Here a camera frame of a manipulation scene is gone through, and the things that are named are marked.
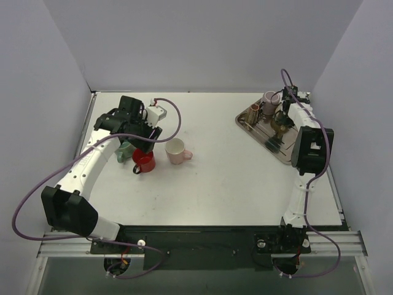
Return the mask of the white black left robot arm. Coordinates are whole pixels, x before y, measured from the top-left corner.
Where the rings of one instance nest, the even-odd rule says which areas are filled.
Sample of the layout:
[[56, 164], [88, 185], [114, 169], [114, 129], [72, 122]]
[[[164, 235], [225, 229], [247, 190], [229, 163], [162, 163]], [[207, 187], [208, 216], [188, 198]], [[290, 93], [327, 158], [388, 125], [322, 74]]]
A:
[[143, 152], [150, 152], [162, 129], [157, 123], [166, 117], [166, 110], [153, 103], [122, 96], [117, 108], [100, 115], [84, 148], [86, 155], [78, 160], [55, 187], [47, 186], [41, 193], [47, 222], [59, 230], [82, 237], [104, 240], [113, 253], [125, 249], [126, 237], [120, 225], [102, 218], [89, 202], [93, 187], [108, 160], [123, 143], [130, 143]]

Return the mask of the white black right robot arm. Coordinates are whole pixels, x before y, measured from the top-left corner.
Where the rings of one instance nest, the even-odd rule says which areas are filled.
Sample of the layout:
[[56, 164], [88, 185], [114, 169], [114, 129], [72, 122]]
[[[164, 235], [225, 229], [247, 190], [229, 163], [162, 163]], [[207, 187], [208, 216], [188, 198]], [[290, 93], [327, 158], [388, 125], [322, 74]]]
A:
[[286, 227], [303, 230], [309, 225], [308, 201], [330, 162], [334, 131], [323, 127], [314, 117], [308, 102], [300, 101], [295, 86], [283, 89], [282, 113], [298, 131], [290, 158], [297, 176], [282, 221]]

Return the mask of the pink ceramic mug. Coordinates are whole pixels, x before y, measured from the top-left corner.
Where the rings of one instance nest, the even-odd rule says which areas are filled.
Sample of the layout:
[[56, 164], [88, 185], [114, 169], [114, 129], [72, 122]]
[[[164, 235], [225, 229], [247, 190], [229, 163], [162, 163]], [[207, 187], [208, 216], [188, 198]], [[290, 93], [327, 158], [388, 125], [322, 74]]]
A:
[[193, 153], [186, 150], [185, 143], [179, 138], [172, 138], [165, 144], [165, 152], [168, 160], [173, 165], [179, 165], [186, 160], [191, 160]]

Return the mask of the red mug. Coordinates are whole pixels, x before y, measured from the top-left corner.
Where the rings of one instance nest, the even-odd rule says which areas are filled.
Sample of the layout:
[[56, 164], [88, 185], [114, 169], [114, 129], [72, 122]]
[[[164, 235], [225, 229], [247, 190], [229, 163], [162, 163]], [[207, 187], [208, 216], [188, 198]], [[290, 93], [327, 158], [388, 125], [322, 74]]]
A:
[[151, 172], [156, 166], [153, 151], [144, 153], [140, 149], [136, 149], [133, 152], [132, 160], [134, 162], [133, 173], [136, 175]]

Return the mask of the green ceramic mug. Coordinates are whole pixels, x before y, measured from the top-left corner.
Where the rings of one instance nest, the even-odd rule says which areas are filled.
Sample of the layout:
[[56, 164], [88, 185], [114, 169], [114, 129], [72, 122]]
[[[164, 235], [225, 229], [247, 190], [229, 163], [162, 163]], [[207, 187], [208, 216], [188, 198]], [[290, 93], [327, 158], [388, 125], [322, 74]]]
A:
[[125, 163], [127, 160], [132, 158], [135, 149], [136, 148], [127, 141], [122, 143], [120, 147], [115, 151], [117, 162]]

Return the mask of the beige round mug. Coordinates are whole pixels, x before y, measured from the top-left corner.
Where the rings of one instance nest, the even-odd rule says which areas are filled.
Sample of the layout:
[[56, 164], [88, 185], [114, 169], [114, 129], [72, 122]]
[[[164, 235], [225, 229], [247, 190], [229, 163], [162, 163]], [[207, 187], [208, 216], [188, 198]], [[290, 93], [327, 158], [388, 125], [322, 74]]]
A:
[[293, 121], [283, 111], [275, 113], [270, 121], [270, 126], [275, 132], [275, 137], [278, 139], [281, 139], [293, 125]]

